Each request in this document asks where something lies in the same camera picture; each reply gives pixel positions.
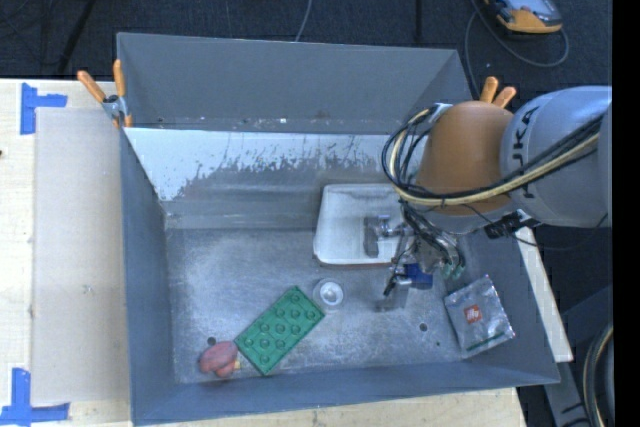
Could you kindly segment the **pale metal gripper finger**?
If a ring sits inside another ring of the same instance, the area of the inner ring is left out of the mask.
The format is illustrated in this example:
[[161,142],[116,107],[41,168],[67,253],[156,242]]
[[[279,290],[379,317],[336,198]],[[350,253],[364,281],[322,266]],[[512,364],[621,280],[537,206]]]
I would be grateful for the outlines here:
[[378,258],[380,256],[379,244],[383,239],[399,236],[403,232],[402,225],[392,226],[390,224],[390,216],[386,214],[365,217],[363,226],[363,247],[365,254],[370,258]]
[[387,283],[383,297],[377,301],[376,310],[380,312],[404,308],[411,288],[411,280],[403,276],[393,276]]

